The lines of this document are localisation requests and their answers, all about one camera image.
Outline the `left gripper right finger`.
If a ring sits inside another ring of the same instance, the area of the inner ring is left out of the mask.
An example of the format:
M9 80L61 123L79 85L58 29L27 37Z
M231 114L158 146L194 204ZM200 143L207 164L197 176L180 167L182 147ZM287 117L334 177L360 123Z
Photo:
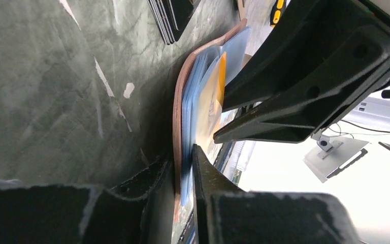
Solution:
M359 243L342 203L333 195L247 192L247 243Z

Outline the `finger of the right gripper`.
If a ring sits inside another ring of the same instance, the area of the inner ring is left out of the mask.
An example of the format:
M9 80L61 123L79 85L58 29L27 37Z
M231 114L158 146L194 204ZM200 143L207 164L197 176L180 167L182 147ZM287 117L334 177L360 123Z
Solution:
M227 124L214 141L300 143L342 118L387 73L390 34L362 26L305 78Z
M259 50L225 87L224 110L288 90L305 78L358 28L390 27L359 1L292 1Z

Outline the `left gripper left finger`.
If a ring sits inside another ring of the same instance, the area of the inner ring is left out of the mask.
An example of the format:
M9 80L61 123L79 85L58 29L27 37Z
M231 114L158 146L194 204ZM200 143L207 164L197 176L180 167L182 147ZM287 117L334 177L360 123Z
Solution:
M173 178L159 160L111 189L0 180L0 243L170 243Z

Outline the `brown leather card holder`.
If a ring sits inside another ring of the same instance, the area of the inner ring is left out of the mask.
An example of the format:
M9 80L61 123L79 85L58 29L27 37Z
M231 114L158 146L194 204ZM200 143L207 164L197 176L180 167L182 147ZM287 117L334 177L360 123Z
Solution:
M195 144L202 78L214 59L226 53L224 87L229 84L245 65L245 51L250 33L251 27L244 18L224 35L191 52L180 70L174 93L172 115L176 182L174 222L180 220L180 209L190 202L192 195L192 163L190 160L192 147ZM235 114L233 110L230 112L222 110L218 129L229 123ZM214 143L212 150L207 153L209 159L216 156L214 150L217 147L218 144Z

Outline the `single gold credit card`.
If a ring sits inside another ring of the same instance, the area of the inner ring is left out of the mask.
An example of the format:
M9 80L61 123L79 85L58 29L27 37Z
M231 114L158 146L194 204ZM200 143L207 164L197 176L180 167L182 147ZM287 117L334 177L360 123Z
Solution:
M198 99L195 143L206 153L209 153L214 147L213 134L220 124L226 63L227 54L223 53L214 59L202 78Z

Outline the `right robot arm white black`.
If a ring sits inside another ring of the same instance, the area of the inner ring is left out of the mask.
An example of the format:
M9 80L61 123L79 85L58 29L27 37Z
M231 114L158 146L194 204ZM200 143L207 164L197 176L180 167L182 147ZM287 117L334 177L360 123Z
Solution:
M216 143L299 143L341 120L390 132L390 1L291 1L225 87L224 111L247 105Z

